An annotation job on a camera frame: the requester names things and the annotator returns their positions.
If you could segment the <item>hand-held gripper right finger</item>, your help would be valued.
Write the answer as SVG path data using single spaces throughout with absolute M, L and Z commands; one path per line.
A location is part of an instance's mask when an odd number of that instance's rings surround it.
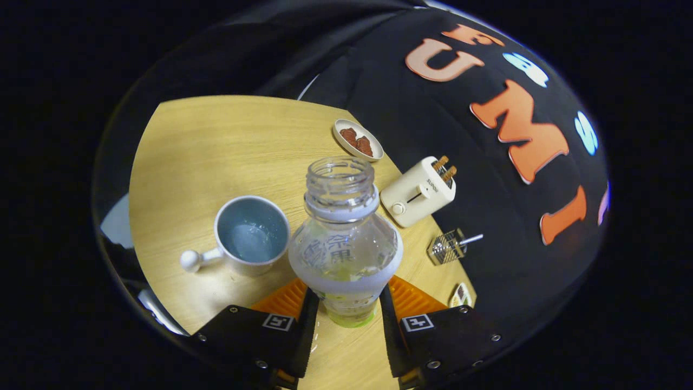
M 449 308 L 393 276 L 379 302 L 389 367 L 401 388 L 452 388 L 499 358 L 507 338 L 477 311 Z

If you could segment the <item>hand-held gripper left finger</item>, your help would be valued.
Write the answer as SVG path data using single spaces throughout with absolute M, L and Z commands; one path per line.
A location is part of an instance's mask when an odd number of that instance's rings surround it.
M 299 278 L 249 308 L 230 304 L 191 343 L 243 389 L 296 389 L 309 365 L 319 299 Z

